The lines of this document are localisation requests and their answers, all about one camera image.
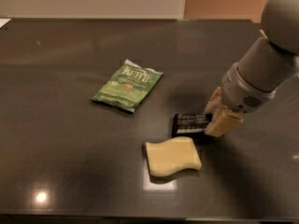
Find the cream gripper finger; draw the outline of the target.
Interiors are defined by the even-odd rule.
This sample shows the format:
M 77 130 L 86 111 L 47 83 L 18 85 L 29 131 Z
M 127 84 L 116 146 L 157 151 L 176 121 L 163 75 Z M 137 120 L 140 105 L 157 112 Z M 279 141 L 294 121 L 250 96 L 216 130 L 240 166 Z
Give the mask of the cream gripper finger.
M 220 137 L 243 123 L 243 113 L 231 109 L 222 109 L 213 114 L 212 121 L 207 125 L 205 134 Z
M 216 90 L 214 90 L 209 101 L 207 102 L 206 107 L 204 109 L 204 113 L 215 114 L 226 110 L 227 106 L 222 103 L 221 99 L 221 88 L 218 87 Z

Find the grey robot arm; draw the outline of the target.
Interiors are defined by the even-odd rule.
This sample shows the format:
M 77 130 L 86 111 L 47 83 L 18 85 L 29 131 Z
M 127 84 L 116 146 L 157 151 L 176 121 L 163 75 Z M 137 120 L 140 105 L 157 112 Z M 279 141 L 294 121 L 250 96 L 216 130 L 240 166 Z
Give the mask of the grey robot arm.
M 223 76 L 204 112 L 205 134 L 219 137 L 242 124 L 243 115 L 271 101 L 278 86 L 298 74 L 299 0 L 269 0 L 262 14 L 264 36 Z

